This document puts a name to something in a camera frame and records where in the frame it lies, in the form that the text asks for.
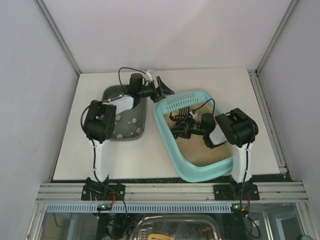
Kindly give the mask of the grey plastic bin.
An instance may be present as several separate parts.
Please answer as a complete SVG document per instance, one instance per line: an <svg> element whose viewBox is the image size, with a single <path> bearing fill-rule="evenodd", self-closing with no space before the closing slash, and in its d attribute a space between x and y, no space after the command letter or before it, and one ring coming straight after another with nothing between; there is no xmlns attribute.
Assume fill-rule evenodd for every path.
<svg viewBox="0 0 320 240"><path fill-rule="evenodd" d="M145 98L142 98L133 107L134 100L128 95L123 95L120 85L113 85L104 90L102 100L106 104L107 100L110 100L110 104L116 106L115 126L111 141L134 141L142 136L147 113Z"/></svg>

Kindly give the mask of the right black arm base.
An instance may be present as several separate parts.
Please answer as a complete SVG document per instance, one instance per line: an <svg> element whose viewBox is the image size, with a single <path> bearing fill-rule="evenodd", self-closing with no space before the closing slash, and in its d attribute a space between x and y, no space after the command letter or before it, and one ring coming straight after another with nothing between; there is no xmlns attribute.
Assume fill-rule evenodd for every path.
<svg viewBox="0 0 320 240"><path fill-rule="evenodd" d="M245 183L232 181L228 184L214 185L213 193L216 201L260 200L258 186L251 179Z"/></svg>

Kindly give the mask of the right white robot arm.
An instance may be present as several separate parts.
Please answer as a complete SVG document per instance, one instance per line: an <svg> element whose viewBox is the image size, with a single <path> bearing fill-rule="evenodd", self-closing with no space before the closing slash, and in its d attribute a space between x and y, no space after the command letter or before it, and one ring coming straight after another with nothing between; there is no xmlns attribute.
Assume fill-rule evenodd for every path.
<svg viewBox="0 0 320 240"><path fill-rule="evenodd" d="M173 137L190 139L201 136L207 148L214 149L226 142L232 146L233 167L231 177L237 184L244 184L252 178L250 173L251 150L259 128L256 122L239 108L214 116L203 113L196 121L196 111L186 115L170 116L175 126L170 129Z"/></svg>

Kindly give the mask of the black litter scoop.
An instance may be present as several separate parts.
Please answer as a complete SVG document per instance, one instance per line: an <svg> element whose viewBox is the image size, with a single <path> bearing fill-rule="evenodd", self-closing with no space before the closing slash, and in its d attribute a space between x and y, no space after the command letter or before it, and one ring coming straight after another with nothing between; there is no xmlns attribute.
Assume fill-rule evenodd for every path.
<svg viewBox="0 0 320 240"><path fill-rule="evenodd" d="M169 114L169 119L171 121L175 122L176 124L180 124L188 118L189 113L190 113L189 106L184 107L184 108L180 108L178 110L178 113L171 112Z"/></svg>

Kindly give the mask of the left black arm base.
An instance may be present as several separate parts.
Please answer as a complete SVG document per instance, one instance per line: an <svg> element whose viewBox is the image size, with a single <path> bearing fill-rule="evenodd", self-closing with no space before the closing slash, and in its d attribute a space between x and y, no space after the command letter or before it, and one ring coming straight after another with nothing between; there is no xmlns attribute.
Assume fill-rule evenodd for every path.
<svg viewBox="0 0 320 240"><path fill-rule="evenodd" d="M81 192L82 201L122 201L125 195L125 185L110 184L107 179L103 183L88 177Z"/></svg>

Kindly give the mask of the teal litter box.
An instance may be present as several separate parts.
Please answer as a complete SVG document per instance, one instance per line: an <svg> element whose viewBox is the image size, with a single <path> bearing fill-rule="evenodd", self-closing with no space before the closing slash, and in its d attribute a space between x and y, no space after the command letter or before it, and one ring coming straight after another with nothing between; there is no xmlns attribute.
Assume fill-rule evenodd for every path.
<svg viewBox="0 0 320 240"><path fill-rule="evenodd" d="M213 103L212 96L203 90L192 90L175 94L159 101L153 110L163 143L177 174L190 183L208 181L218 178L233 168L231 147L224 143L216 148L205 146L203 138L192 135L190 139L175 139L171 133L174 127L169 119L171 112L178 113L179 109L190 107L198 109L197 122L201 121L203 113L214 110L218 115L222 112L217 103Z"/></svg>

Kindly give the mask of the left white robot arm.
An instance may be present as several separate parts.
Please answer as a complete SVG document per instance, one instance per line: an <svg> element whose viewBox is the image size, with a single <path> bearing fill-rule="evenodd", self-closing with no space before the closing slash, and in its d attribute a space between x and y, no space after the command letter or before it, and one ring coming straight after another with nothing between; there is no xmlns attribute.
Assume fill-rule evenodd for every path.
<svg viewBox="0 0 320 240"><path fill-rule="evenodd" d="M147 77L151 78L152 75L131 74L129 84L123 89L122 94L107 100L92 100L81 114L80 126L92 149L93 166L90 178L98 183L104 183L109 178L107 149L114 134L116 116L135 108L141 99L150 98L157 103L166 96L175 94L159 76L156 80L149 81L146 80Z"/></svg>

